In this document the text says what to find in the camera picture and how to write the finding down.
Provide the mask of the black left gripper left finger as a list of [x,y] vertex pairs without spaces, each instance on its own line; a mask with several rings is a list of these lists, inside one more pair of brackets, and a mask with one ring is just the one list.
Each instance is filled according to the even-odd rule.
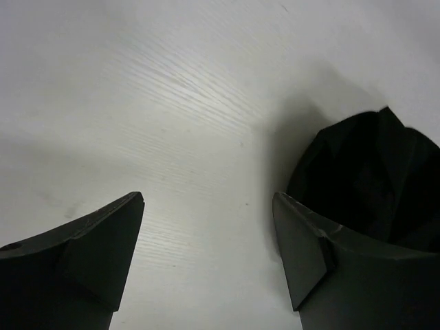
[[140,192],[1,248],[2,329],[108,329],[144,213]]

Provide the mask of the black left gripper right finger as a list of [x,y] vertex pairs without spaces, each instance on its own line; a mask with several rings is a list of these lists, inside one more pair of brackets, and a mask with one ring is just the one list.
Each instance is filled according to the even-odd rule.
[[291,305],[304,329],[438,329],[439,255],[391,245],[289,195],[272,200]]

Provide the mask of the black trousers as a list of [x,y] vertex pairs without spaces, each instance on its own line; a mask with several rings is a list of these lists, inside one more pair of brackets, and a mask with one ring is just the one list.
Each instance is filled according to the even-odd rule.
[[368,237],[439,251],[439,147],[389,108],[319,131],[287,193]]

